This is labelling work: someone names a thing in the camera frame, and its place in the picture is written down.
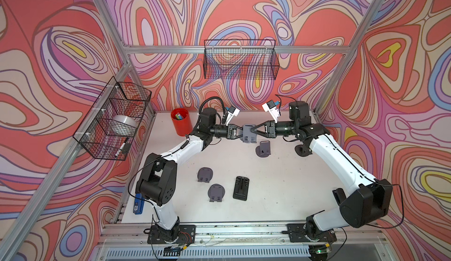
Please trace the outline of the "dark grey phone stand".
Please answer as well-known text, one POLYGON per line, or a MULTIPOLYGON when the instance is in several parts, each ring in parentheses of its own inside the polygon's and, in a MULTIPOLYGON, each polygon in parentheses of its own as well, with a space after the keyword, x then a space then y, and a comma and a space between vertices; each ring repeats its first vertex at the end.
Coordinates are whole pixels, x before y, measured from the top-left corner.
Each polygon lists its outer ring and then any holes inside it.
POLYGON ((312 154, 312 151, 306 145, 297 145, 295 146, 295 152, 300 157, 307 157, 312 154))

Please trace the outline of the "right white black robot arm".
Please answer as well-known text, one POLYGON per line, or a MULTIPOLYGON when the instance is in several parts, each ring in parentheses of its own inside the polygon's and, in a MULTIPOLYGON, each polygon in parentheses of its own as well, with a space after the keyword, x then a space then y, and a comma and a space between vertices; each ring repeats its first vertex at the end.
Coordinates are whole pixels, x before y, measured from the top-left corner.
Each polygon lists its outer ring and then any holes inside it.
POLYGON ((272 100, 262 108, 271 114, 272 120, 261 124, 263 131, 254 126, 252 132, 265 138, 294 136, 296 141, 300 141, 295 146, 297 155, 318 155, 343 184, 343 188, 332 192, 337 206, 306 218, 304 235, 308 240, 316 242, 320 235, 334 228, 360 228, 388 214, 392 184, 363 169, 339 146, 324 125, 313 123, 308 103, 290 102, 287 121, 278 120, 280 110, 272 100))

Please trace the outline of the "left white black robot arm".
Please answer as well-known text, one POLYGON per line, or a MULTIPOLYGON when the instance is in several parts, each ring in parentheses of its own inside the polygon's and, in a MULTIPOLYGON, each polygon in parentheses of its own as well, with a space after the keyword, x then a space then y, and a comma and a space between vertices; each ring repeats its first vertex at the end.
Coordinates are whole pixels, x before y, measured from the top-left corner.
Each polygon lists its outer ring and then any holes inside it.
POLYGON ((230 124, 239 113, 240 110, 234 106, 226 108, 220 97, 210 97, 201 104, 197 121, 182 143, 163 154, 148 155, 141 172, 137 173, 135 193, 150 203, 156 214, 149 234, 157 234, 165 243, 179 240, 182 235, 180 218, 171 202, 176 190, 177 168, 204 151, 215 137, 240 138, 237 130, 241 127, 230 124))

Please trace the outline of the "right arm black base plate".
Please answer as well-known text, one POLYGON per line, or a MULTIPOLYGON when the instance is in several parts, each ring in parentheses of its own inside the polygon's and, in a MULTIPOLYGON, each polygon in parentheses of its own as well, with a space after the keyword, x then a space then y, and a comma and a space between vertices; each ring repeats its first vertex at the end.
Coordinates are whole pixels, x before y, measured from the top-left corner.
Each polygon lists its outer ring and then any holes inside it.
POLYGON ((288 235, 291 243, 334 243, 337 241, 333 230, 321 231, 311 223, 289 223, 282 234, 288 235))

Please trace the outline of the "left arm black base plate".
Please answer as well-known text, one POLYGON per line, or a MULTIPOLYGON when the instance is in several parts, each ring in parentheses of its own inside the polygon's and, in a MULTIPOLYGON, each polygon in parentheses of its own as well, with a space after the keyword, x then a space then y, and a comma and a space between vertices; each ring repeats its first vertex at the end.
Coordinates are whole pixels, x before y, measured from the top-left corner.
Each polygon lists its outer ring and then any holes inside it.
POLYGON ((195 242, 196 225, 175 225, 171 230, 165 230, 158 225, 153 225, 143 231, 148 235, 148 244, 153 245, 184 245, 195 242))

